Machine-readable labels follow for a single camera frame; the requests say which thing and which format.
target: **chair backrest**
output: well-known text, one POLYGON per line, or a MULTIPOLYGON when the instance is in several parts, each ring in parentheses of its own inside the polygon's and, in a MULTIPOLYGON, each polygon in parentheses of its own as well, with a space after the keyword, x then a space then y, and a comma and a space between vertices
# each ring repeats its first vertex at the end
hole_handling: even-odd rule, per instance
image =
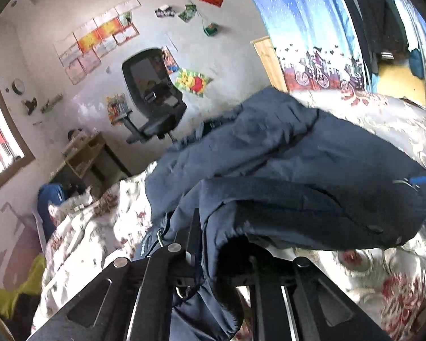
POLYGON ((186 106, 170 80, 161 49, 139 52, 123 63, 122 70, 131 99, 145 117, 151 120, 174 114, 178 123, 186 106))

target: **blue curtain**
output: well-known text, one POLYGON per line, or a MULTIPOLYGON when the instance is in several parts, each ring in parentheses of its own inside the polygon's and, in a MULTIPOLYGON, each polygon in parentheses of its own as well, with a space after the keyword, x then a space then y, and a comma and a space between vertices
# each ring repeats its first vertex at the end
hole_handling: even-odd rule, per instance
POLYGON ((358 40, 342 0, 254 0, 292 89, 363 88, 358 40))

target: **starry pattern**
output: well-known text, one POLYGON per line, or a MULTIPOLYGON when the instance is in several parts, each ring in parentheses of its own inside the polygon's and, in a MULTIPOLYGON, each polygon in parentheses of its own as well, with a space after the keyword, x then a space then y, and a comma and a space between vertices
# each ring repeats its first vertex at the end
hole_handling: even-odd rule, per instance
POLYGON ((273 44, 300 52, 322 47, 362 62, 343 0, 254 0, 273 44))

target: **yellow cloth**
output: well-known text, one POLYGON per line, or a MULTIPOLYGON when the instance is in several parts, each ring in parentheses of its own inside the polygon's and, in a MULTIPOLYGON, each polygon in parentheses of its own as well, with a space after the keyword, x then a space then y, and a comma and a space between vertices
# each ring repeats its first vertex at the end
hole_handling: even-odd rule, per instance
POLYGON ((12 318, 19 294, 39 295, 41 293, 41 278, 46 268, 43 254, 38 254, 33 260, 27 280, 14 291, 0 288, 0 315, 12 318))

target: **bed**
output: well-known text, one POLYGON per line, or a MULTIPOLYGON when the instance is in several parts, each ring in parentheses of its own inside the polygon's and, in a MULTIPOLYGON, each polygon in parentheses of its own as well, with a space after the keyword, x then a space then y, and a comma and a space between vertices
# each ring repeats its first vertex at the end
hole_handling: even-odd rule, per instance
MULTIPOLYGON (((390 142, 426 169, 426 111, 405 101, 364 92, 300 91, 291 95, 359 125, 390 142)), ((153 162, 141 174, 112 186, 100 199, 76 209, 72 203, 47 243, 41 303, 32 332, 75 296, 117 257, 133 259, 151 228, 145 192, 153 162)), ((421 230, 404 246, 347 252, 280 250, 274 255, 309 257, 394 340, 408 340, 426 317, 426 236, 421 230)))

